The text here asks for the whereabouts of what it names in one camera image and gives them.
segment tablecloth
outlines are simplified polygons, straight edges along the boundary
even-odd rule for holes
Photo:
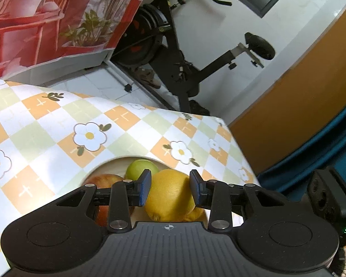
[[[0,80],[0,236],[115,157],[143,155],[205,180],[257,180],[220,118]],[[8,269],[0,249],[0,276]]]

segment orange door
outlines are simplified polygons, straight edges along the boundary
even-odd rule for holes
[[[309,140],[345,106],[346,10],[230,129],[258,174]]]

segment poster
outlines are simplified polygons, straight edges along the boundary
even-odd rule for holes
[[[0,78],[115,48],[142,0],[0,0]]]

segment lemon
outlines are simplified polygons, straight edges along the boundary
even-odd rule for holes
[[[205,211],[203,208],[195,207],[183,220],[185,222],[206,221]]]
[[[132,162],[126,171],[125,179],[137,180],[144,169],[149,169],[151,171],[151,175],[159,172],[158,167],[149,160],[146,159],[138,159]]]
[[[194,208],[188,175],[172,169],[153,175],[145,204],[145,210],[153,221],[181,222]]]

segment green apple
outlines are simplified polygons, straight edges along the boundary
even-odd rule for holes
[[[151,171],[151,175],[159,172],[158,167],[151,161],[146,159],[138,159],[128,166],[125,179],[137,180],[144,169],[149,169]]]

